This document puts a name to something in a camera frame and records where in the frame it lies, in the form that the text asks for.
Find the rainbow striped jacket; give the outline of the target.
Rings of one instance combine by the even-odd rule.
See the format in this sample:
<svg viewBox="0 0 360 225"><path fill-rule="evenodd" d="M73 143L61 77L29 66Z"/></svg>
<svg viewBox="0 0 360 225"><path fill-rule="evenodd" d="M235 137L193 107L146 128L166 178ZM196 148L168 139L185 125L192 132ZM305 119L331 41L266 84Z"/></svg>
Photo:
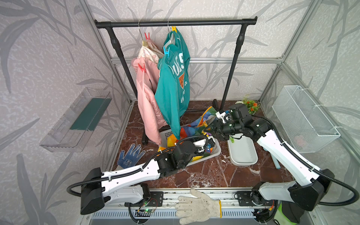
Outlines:
<svg viewBox="0 0 360 225"><path fill-rule="evenodd" d="M209 156L212 153L213 147L215 143L212 136L203 132L203 130L211 123L211 119L216 117L216 110L213 107L209 107L197 120L193 121L190 124L184 125L181 128L181 138L192 137L196 135L206 135L209 138L208 148L206 149L206 156ZM178 139L176 139L175 135L171 135L167 140L167 147L175 146L178 143ZM163 151L166 148L159 146L158 151Z"/></svg>

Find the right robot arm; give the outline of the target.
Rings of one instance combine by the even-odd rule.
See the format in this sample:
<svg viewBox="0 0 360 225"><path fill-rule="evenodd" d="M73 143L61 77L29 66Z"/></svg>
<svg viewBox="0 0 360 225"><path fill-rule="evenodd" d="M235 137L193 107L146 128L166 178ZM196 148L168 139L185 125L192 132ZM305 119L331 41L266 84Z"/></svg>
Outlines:
<svg viewBox="0 0 360 225"><path fill-rule="evenodd" d="M360 198L354 187L335 179L329 169L321 170L288 145L270 119L249 114L245 104L235 104L228 111L220 110L204 131L221 141L242 134L274 155L291 173L295 179L292 182L264 182L255 186L253 191L263 199L291 202L305 211L312 211L317 205L340 207ZM322 198L333 183L348 189L353 196L342 202L323 202Z"/></svg>

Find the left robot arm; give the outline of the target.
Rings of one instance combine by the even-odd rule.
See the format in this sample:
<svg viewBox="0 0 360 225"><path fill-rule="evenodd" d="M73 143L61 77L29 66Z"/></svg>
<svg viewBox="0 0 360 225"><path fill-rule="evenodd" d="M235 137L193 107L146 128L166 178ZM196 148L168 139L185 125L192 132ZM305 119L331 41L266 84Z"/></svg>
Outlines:
<svg viewBox="0 0 360 225"><path fill-rule="evenodd" d="M214 144L211 136L187 137L175 146L153 154L143 164L112 172L92 169L84 181L68 186L67 192L81 199L82 215L97 212L109 203L143 203L151 197L147 181L178 173L194 157L203 156Z"/></svg>

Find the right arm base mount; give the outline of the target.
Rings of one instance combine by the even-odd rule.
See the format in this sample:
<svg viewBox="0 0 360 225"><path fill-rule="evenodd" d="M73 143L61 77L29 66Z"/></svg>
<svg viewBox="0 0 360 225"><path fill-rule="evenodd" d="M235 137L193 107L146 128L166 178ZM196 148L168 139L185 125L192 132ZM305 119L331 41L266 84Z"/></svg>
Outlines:
<svg viewBox="0 0 360 225"><path fill-rule="evenodd" d="M259 194L252 191L237 191L233 196L238 201L239 206L264 208L273 208L275 206L274 200L265 200Z"/></svg>

